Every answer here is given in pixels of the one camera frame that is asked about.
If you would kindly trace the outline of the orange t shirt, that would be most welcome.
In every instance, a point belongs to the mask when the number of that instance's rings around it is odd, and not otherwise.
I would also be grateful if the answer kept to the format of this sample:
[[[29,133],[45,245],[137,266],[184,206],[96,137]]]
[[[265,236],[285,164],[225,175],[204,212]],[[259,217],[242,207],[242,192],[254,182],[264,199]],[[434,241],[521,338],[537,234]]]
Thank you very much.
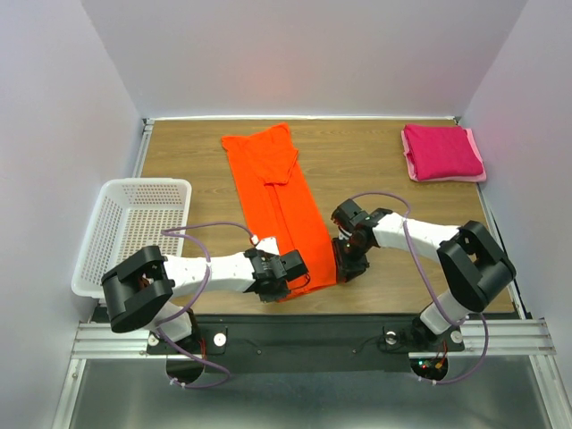
[[[281,254],[296,249],[309,280],[290,282],[296,298],[337,282],[332,240],[299,165],[289,125],[249,136],[224,136],[231,173],[247,226],[258,238],[275,237]]]

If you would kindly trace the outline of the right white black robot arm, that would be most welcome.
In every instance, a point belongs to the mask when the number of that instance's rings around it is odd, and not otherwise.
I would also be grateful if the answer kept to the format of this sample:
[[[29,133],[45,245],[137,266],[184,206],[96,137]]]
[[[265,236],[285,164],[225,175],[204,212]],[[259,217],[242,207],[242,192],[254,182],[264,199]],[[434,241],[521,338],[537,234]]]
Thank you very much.
[[[412,341],[422,349],[439,343],[443,334],[471,313],[482,313],[514,281],[517,271],[486,227],[469,221],[462,226],[419,222],[390,209],[367,213],[353,199],[332,212],[340,236],[332,241],[338,282],[366,272],[371,248],[393,248],[441,265],[448,290],[437,296],[411,327]]]

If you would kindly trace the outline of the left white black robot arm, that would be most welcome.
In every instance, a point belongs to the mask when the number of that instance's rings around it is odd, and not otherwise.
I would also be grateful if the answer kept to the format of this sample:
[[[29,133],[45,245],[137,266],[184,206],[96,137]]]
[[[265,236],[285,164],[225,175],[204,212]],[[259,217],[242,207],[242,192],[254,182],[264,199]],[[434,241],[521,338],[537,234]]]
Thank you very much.
[[[147,246],[105,273],[101,285],[112,332],[164,332],[178,351],[188,352],[198,345],[199,331],[190,310],[173,298],[222,290],[274,302],[290,295],[290,282],[307,276],[297,250],[280,256],[256,246],[227,257],[189,258]]]

